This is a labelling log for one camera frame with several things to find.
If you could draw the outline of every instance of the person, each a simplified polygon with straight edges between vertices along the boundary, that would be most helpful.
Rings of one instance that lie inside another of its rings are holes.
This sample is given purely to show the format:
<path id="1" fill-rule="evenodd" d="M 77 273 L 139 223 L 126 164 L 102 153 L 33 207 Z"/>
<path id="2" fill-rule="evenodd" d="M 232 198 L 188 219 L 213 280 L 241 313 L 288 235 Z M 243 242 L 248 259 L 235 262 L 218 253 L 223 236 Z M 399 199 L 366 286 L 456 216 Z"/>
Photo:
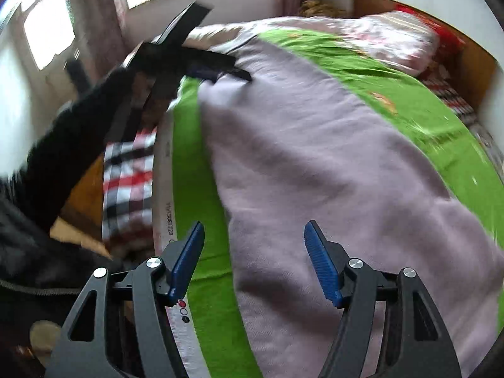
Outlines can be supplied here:
<path id="1" fill-rule="evenodd" d="M 147 79 L 127 67 L 113 70 L 63 109 L 26 163 L 0 180 L 0 364 L 11 376 L 43 375 L 30 342 L 36 323 L 61 326 L 96 268 L 125 270 L 119 260 L 52 239 L 49 230 L 103 152 L 118 108 L 145 92 Z"/>

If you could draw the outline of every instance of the wooden headboard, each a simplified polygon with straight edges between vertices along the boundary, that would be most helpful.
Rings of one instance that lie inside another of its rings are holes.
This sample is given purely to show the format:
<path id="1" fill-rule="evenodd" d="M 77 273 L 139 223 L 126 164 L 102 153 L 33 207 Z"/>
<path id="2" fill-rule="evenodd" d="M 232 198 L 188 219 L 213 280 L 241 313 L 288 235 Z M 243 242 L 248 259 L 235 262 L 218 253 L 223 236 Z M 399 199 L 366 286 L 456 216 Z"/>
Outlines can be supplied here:
<path id="1" fill-rule="evenodd" d="M 370 14 L 381 14 L 393 11 L 397 3 L 394 0 L 353 0 L 353 16 L 355 18 Z M 450 29 L 455 35 L 465 42 L 464 50 L 458 55 L 453 63 L 444 66 L 452 76 L 450 84 L 457 90 L 462 98 L 474 109 L 483 102 L 483 98 L 490 87 L 493 75 L 497 68 L 497 61 L 487 50 L 471 40 L 467 35 L 435 18 L 424 11 L 421 12 L 431 20 L 438 22 Z"/>

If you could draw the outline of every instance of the blue gripper pad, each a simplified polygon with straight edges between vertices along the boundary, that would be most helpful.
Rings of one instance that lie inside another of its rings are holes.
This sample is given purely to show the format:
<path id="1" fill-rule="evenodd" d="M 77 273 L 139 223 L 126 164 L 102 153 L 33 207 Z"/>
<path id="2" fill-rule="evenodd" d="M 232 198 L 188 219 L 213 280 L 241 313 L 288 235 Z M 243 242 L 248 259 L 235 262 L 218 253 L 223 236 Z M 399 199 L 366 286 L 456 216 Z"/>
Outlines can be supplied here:
<path id="1" fill-rule="evenodd" d="M 200 222 L 197 222 L 187 238 L 187 242 L 178 256 L 178 260 L 171 272 L 170 291 L 168 297 L 171 302 L 184 298 L 191 281 L 196 264 L 200 259 L 205 243 L 205 229 Z"/>
<path id="2" fill-rule="evenodd" d="M 308 222 L 304 226 L 304 245 L 308 250 L 326 299 L 330 300 L 335 307 L 339 307 L 342 304 L 342 295 L 339 290 L 338 271 L 312 222 Z"/>

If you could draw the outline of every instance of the jacket zipper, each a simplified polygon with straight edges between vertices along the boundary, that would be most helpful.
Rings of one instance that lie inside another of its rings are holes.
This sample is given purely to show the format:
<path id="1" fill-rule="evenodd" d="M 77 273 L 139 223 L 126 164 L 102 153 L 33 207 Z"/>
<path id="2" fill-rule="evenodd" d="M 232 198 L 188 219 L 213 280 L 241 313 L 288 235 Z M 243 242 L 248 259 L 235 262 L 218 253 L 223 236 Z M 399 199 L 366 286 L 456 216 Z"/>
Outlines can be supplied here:
<path id="1" fill-rule="evenodd" d="M 79 295 L 82 291 L 80 288 L 35 288 L 25 287 L 18 284 L 13 284 L 8 281 L 0 279 L 0 287 L 4 287 L 11 291 L 18 293 L 31 294 L 36 296 L 56 296 L 56 295 Z"/>

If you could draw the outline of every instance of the person's arm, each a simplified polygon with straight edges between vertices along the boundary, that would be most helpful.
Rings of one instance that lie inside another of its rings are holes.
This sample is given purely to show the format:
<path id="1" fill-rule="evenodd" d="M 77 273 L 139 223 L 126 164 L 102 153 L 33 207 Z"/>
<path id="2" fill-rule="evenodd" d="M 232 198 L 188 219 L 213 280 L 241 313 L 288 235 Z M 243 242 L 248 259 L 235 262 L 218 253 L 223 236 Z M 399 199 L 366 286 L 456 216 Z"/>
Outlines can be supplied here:
<path id="1" fill-rule="evenodd" d="M 0 183 L 0 192 L 49 232 L 70 191 L 104 150 L 118 106 L 130 95 L 134 73 L 115 69 L 64 109 L 29 151 L 26 164 Z"/>

